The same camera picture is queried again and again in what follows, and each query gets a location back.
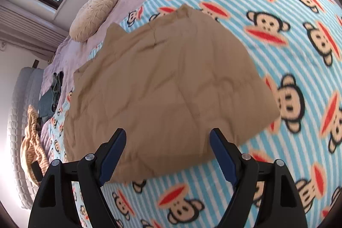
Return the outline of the tan puffer jacket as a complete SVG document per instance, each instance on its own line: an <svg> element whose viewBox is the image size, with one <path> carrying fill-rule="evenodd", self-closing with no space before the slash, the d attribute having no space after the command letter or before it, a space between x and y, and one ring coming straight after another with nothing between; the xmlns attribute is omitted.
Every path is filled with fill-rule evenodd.
<svg viewBox="0 0 342 228"><path fill-rule="evenodd" d="M132 32L110 25L96 56L74 72L64 146L79 160L123 128L111 180L139 181L211 160L213 128L242 145L278 116L242 42L182 5Z"/></svg>

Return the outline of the teal folded garment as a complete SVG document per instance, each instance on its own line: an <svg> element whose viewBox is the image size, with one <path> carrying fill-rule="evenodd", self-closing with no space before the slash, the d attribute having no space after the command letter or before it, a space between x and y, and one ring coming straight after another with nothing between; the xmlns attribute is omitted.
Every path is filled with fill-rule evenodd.
<svg viewBox="0 0 342 228"><path fill-rule="evenodd" d="M61 95L61 87L63 85L64 73L53 73L53 82L45 94L41 97L38 102L38 114L41 122L44 124L47 122L55 113L59 98Z"/></svg>

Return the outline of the grey padded headboard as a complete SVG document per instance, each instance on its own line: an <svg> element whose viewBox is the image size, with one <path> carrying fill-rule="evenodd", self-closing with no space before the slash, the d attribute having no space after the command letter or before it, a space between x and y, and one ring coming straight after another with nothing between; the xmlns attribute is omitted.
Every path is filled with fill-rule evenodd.
<svg viewBox="0 0 342 228"><path fill-rule="evenodd" d="M29 105L37 106L42 86L43 70L24 67L21 69L13 89L7 123L7 140L15 178L17 194L24 209L31 209L38 187L26 177L21 167L20 147L27 125Z"/></svg>

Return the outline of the beige striped garment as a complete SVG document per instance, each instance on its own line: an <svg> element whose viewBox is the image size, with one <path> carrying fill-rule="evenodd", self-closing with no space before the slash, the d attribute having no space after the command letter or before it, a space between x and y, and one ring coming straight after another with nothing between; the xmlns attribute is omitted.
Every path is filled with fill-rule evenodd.
<svg viewBox="0 0 342 228"><path fill-rule="evenodd" d="M49 167L49 160L37 132L38 112L32 105L28 106L27 116L27 126L24 129L24 139L20 147L20 163L26 177L33 184L39 186L40 182L35 177L31 165L37 162L42 174L45 175Z"/></svg>

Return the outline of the cream knitted round pillow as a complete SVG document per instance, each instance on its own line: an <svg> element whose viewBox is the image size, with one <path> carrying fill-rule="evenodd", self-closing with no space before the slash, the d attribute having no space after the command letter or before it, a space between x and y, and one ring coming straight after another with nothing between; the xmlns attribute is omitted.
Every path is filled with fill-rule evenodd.
<svg viewBox="0 0 342 228"><path fill-rule="evenodd" d="M70 26L71 39L76 42L86 42L105 22L117 2L118 0L88 0L80 8Z"/></svg>

